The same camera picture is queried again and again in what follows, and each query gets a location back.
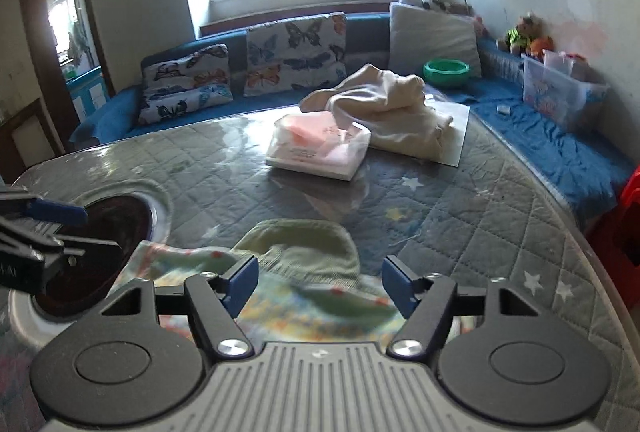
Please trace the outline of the red object at edge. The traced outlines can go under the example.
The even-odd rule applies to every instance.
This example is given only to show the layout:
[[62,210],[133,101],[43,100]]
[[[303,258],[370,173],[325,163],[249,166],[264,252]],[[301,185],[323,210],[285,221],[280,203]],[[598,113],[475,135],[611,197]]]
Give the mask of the red object at edge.
[[616,207],[602,215],[587,239],[601,263],[618,276],[639,275],[639,169],[618,196]]

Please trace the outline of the teddy bear toy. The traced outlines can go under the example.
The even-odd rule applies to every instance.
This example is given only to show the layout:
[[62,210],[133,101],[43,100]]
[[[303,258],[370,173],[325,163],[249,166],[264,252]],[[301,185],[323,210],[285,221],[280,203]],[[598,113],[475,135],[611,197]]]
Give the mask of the teddy bear toy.
[[540,62],[544,53],[554,50],[554,42],[550,36],[544,35],[542,20],[532,13],[522,16],[516,25],[496,41],[499,51],[516,57],[528,56]]

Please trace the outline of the blue sofa bench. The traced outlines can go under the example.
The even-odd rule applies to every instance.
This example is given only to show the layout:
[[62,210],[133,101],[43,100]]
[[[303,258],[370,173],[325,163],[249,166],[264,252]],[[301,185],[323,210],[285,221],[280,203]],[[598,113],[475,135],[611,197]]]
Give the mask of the blue sofa bench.
[[[206,36],[142,59],[142,67],[176,60],[209,45],[224,44],[232,73],[231,103],[207,107],[192,114],[168,114],[154,124],[139,124],[142,87],[133,85],[113,96],[75,129],[70,142],[75,148],[104,145],[144,133],[184,126],[277,107],[290,106],[304,97],[302,91],[282,91],[245,97],[246,32],[236,29]],[[598,132],[563,131],[522,100],[521,64],[513,57],[480,40],[483,77],[447,91],[455,103],[469,106],[480,120],[504,137],[516,151],[552,185],[579,226],[613,210],[631,178],[634,167],[612,143]]]

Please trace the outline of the middle butterfly cushion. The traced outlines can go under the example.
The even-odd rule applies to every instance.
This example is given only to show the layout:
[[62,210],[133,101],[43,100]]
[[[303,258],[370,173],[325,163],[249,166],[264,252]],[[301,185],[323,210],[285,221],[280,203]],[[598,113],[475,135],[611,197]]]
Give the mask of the middle butterfly cushion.
[[346,76],[346,15],[282,19],[246,33],[244,95],[330,88]]

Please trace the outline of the clear plastic storage box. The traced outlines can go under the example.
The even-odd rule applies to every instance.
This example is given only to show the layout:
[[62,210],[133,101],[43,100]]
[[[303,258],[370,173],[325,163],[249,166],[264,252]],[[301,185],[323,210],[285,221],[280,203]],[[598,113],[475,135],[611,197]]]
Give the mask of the clear plastic storage box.
[[577,80],[536,59],[523,58],[523,102],[565,132],[590,132],[598,122],[610,87],[589,70]]

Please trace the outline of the grey pillow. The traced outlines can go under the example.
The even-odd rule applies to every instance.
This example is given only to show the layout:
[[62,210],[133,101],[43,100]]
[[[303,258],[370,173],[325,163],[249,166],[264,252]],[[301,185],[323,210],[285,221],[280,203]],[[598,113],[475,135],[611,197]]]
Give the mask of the grey pillow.
[[390,69],[398,74],[422,74],[433,59],[455,59],[482,75],[473,22],[469,17],[390,3]]

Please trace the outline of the pink tissue pack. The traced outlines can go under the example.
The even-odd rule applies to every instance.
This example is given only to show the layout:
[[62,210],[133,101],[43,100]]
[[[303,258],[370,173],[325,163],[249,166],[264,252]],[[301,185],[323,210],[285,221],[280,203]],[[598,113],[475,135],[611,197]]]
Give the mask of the pink tissue pack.
[[363,162],[371,132],[360,123],[341,129],[329,111],[287,114],[274,124],[266,163],[277,169],[350,182]]

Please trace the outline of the green plastic bowl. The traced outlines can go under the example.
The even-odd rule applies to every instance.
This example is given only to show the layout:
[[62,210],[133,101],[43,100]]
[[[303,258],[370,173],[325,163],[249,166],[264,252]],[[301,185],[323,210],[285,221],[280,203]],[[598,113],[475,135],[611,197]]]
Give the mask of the green plastic bowl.
[[457,59],[438,58],[423,65],[425,81],[436,88],[456,88],[469,80],[471,68]]

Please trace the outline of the green patterned child jacket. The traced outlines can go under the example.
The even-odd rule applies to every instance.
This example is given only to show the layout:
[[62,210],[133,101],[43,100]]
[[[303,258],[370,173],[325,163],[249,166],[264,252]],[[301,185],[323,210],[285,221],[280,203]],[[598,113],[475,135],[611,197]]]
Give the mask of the green patterned child jacket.
[[262,221],[232,247],[215,236],[207,233],[198,248],[141,241],[115,285],[144,278],[159,287],[180,286],[194,274],[221,274],[254,256],[258,285],[236,322],[255,348],[269,341],[385,346],[404,322],[382,282],[362,274],[356,244],[340,224]]

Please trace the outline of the cream crumpled garment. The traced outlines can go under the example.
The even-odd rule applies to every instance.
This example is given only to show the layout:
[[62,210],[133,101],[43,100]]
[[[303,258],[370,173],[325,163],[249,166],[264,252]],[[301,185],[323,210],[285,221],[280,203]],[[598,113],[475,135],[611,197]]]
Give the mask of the cream crumpled garment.
[[454,118],[425,103],[424,81],[364,65],[334,88],[308,94],[303,112],[329,111],[346,129],[357,122],[371,132],[370,145],[413,158],[442,158],[442,137]]

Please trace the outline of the left butterfly cushion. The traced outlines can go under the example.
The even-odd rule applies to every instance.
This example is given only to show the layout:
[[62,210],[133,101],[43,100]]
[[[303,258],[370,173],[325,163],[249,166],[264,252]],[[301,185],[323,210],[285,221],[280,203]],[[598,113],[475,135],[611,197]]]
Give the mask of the left butterfly cushion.
[[228,48],[214,44],[143,69],[142,126],[231,103]]

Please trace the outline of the butterfly cushion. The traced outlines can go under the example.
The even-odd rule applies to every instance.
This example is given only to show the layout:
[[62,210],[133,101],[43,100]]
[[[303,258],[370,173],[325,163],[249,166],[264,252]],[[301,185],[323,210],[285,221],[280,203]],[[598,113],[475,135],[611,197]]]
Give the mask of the butterfly cushion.
[[231,103],[228,48],[214,44],[143,69],[142,126]]
[[330,88],[346,76],[346,15],[282,19],[246,33],[244,95]]

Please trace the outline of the blue white cabinet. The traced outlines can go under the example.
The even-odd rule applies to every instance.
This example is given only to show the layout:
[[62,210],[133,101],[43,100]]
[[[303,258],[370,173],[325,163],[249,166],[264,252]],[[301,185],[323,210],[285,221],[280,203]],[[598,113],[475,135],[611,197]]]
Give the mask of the blue white cabinet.
[[110,96],[100,67],[66,81],[79,122],[84,122],[94,112],[104,106]]

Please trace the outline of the dark wooden door frame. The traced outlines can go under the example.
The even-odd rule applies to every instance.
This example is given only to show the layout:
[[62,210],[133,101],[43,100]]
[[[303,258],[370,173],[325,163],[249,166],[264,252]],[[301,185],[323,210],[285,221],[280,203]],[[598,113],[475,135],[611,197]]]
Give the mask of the dark wooden door frame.
[[[103,72],[106,92],[112,97],[115,95],[115,89],[100,40],[92,0],[85,0],[85,3],[87,20],[96,48],[96,57]],[[58,56],[55,55],[46,0],[20,0],[20,7],[29,54],[44,106],[47,108],[47,114],[51,118],[52,126],[61,141],[64,152],[73,152],[75,147],[70,142],[70,137],[80,125],[80,121],[68,94]]]

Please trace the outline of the grey quilted star tablecloth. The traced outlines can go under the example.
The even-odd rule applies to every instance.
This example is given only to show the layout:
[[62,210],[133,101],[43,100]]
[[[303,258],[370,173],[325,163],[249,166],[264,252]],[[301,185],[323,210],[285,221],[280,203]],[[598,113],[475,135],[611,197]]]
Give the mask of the grey quilted star tablecloth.
[[588,338],[612,381],[605,431],[639,426],[639,340],[571,218],[509,148],[471,122],[456,168],[371,149],[349,182],[265,163],[279,111],[139,135],[32,166],[24,189],[63,202],[144,192],[160,207],[160,242],[234,246],[256,224],[320,220],[352,236],[362,274],[380,279],[394,254],[418,274],[464,286],[504,278]]

